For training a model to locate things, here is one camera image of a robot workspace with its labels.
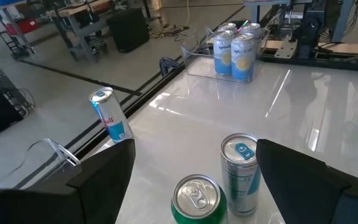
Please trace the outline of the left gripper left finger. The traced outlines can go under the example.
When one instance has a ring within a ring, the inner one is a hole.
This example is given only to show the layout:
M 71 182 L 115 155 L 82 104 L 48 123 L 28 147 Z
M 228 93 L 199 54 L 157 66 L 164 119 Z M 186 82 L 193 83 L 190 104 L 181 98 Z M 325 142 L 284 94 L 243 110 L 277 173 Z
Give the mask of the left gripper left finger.
M 0 189 L 0 224 L 114 224 L 134 161 L 126 139 L 26 189 Z

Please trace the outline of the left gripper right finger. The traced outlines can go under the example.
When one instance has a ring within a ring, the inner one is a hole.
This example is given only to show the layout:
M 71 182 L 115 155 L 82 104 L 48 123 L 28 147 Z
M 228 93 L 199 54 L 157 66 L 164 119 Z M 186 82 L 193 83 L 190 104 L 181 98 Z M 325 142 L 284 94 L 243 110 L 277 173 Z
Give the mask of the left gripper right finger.
M 286 224 L 358 224 L 358 177 L 268 139 L 256 158 Z

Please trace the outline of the Red Bull can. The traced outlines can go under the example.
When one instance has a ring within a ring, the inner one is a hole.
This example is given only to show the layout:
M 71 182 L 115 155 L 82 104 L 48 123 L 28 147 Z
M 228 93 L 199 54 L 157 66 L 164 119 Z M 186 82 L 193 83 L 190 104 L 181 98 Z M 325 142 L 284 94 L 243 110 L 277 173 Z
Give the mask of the Red Bull can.
M 134 137 L 129 122 L 111 87 L 102 87 L 90 94 L 89 100 L 113 143 Z
M 221 143 L 223 188 L 228 208 L 238 216 L 256 211 L 260 185 L 260 168 L 256 159 L 257 138 L 235 133 Z

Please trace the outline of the green Sprite can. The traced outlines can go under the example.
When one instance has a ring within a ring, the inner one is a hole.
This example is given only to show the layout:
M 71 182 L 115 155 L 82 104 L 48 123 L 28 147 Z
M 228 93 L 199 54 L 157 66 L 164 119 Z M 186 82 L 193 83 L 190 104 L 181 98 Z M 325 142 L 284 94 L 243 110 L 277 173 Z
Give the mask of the green Sprite can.
M 171 211 L 177 224 L 228 224 L 226 195 L 206 175 L 191 174 L 176 184 Z

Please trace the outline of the white blue Spindrift can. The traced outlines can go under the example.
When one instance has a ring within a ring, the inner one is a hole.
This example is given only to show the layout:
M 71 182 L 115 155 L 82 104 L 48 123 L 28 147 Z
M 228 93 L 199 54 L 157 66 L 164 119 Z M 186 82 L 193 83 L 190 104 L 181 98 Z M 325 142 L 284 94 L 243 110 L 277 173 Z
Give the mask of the white blue Spindrift can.
M 220 25 L 217 29 L 217 32 L 223 32 L 223 31 L 232 31 L 234 34 L 238 33 L 238 28 L 235 23 L 228 22 Z
M 220 75 L 231 74 L 231 30 L 217 32 L 213 39 L 214 69 Z
M 252 34 L 255 46 L 258 46 L 262 38 L 262 29 L 258 23 L 245 24 L 241 27 L 240 34 Z
M 239 82 L 251 82 L 255 68 L 254 35 L 240 34 L 231 42 L 231 75 Z

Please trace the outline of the clear plastic bin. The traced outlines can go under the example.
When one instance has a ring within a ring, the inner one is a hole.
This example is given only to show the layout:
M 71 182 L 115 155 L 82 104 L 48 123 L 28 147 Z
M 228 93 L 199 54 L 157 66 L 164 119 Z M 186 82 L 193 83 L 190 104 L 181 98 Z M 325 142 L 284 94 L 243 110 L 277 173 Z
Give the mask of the clear plastic bin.
M 262 29 L 262 38 L 260 44 L 258 46 L 255 46 L 256 57 L 255 57 L 254 77 L 257 74 L 257 61 L 266 48 L 267 39 L 270 34 L 270 31 L 268 29 L 264 29 L 264 28 L 261 29 Z M 249 83 L 249 82 L 239 82 L 233 79 L 231 74 L 220 75 L 216 73 L 214 69 L 213 39 L 217 31 L 213 32 L 209 28 L 205 28 L 204 31 L 205 31 L 205 35 L 201 35 L 200 31 L 194 32 L 191 35 L 189 35 L 185 40 L 183 40 L 180 44 L 182 50 L 182 57 L 187 74 L 198 76 L 198 77 L 225 80 L 230 82 Z M 240 31 L 234 34 L 234 38 L 237 37 L 238 35 L 240 35 Z
M 72 176 L 82 171 L 80 160 L 52 139 L 31 144 L 13 170 L 0 178 L 0 189 L 26 189 L 54 174 Z

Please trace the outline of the silver mounting plate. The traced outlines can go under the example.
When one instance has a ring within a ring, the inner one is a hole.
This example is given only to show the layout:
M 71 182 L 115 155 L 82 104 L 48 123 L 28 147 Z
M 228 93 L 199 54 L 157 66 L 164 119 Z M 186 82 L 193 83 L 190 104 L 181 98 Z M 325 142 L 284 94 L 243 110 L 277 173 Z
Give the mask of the silver mounting plate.
M 281 46 L 276 51 L 274 57 L 281 59 L 291 59 L 296 52 L 297 43 L 297 39 L 294 39 L 292 35 L 287 35 L 282 41 Z

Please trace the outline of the black clamp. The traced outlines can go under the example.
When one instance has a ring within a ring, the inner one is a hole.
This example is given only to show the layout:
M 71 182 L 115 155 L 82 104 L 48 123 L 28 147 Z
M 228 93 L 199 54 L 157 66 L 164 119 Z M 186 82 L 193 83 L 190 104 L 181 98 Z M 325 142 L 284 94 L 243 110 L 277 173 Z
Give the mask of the black clamp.
M 166 76 L 169 73 L 170 69 L 178 69 L 180 67 L 180 65 L 173 59 L 171 58 L 167 58 L 167 57 L 162 57 L 159 60 L 159 67 L 160 67 L 160 73 L 161 76 Z

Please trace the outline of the grey metal workbench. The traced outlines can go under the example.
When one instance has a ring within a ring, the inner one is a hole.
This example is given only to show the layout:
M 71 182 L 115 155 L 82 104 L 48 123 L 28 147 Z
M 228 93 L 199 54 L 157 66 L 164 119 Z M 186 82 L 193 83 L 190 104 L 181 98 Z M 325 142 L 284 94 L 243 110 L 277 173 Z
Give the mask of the grey metal workbench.
M 74 60 L 82 52 L 89 61 L 96 62 L 96 54 L 105 48 L 103 33 L 108 27 L 108 15 L 114 9 L 112 0 L 50 0 L 46 15 L 51 18 Z

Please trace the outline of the grey metal stand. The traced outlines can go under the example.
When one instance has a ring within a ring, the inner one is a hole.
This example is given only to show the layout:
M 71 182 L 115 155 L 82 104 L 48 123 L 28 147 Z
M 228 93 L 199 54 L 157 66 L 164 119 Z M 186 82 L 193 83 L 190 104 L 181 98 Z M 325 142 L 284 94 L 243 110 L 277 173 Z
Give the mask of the grey metal stand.
M 250 21 L 273 32 L 273 38 L 279 39 L 292 35 L 301 25 L 305 4 L 312 0 L 242 0 L 245 7 L 251 9 Z M 340 42 L 353 30 L 358 18 L 358 0 L 329 0 L 326 28 L 319 38 L 331 42 Z

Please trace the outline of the black cabinet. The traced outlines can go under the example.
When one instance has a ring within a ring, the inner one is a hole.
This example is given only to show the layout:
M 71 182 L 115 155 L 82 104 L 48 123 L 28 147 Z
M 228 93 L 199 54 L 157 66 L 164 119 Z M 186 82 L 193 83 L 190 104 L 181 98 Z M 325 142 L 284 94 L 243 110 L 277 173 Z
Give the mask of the black cabinet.
M 106 22 L 119 52 L 131 52 L 150 39 L 141 8 L 117 12 Z

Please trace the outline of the red toolbox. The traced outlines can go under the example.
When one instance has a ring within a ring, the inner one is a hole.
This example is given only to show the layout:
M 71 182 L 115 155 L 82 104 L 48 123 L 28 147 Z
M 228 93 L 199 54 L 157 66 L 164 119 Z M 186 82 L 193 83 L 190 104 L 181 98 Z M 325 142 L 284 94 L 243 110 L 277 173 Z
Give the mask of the red toolbox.
M 16 19 L 15 22 L 23 34 L 32 32 L 41 27 L 41 23 L 35 19 Z M 9 35 L 17 35 L 17 31 L 9 20 L 3 19 L 2 23 Z

